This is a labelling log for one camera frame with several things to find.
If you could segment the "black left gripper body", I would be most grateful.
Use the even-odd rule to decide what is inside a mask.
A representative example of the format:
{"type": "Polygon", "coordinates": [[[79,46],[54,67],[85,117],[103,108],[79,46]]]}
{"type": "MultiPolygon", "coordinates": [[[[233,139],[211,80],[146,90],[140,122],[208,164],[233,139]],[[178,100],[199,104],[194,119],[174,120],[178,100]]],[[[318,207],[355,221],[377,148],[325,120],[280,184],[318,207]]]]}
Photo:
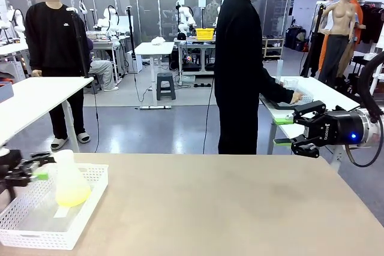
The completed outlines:
{"type": "Polygon", "coordinates": [[[5,177],[20,164],[23,159],[18,149],[1,149],[1,184],[5,184],[5,177]]]}

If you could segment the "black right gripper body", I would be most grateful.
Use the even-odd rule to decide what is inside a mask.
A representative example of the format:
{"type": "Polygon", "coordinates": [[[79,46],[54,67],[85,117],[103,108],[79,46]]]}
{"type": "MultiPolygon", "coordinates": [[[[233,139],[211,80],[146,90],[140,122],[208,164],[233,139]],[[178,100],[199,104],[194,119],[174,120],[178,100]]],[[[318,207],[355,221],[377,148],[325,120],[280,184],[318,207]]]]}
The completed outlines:
{"type": "Polygon", "coordinates": [[[357,112],[334,111],[323,114],[324,145],[360,144],[364,124],[357,112]]]}

